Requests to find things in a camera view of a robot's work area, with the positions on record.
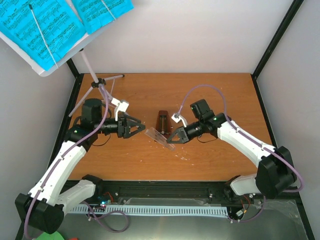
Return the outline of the brown wooden metronome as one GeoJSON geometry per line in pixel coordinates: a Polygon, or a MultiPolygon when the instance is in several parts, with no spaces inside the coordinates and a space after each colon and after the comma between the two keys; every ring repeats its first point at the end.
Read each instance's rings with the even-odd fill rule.
{"type": "Polygon", "coordinates": [[[165,137],[168,137],[172,133],[173,127],[168,111],[160,110],[158,112],[155,129],[165,137]]]}

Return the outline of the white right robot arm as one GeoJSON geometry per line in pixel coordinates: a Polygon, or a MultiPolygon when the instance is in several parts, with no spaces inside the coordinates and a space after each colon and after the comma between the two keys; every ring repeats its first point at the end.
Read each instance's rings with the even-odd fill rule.
{"type": "Polygon", "coordinates": [[[192,103],[190,108],[197,121],[188,124],[180,113],[174,113],[172,120],[183,125],[172,132],[167,143],[186,144],[203,134],[210,134],[246,156],[257,172],[231,180],[228,187],[231,195],[262,194],[274,199],[290,190],[297,180],[297,174],[291,153],[286,147],[275,147],[257,139],[224,113],[215,114],[204,99],[192,103]]]}

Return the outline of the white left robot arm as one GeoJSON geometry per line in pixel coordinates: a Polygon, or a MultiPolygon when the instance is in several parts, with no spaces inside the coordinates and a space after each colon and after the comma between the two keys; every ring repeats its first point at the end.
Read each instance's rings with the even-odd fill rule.
{"type": "Polygon", "coordinates": [[[60,227],[65,215],[77,205],[89,198],[95,202],[103,198],[102,179],[90,174],[68,190],[62,189],[99,134],[116,134],[118,138],[128,139],[146,128],[139,119],[124,111],[114,117],[108,117],[108,112],[102,100],[86,99],[81,107],[80,123],[67,131],[45,174],[28,194],[20,193],[16,197],[15,206],[25,236],[28,235],[28,227],[52,234],[60,227]]]}

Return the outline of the clear plastic metronome cover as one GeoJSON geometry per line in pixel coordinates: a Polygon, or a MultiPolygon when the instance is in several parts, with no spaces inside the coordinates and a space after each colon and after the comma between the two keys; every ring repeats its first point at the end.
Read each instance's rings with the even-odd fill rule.
{"type": "Polygon", "coordinates": [[[145,134],[170,151],[174,151],[176,149],[174,144],[167,143],[167,139],[153,127],[147,129],[145,134]]]}

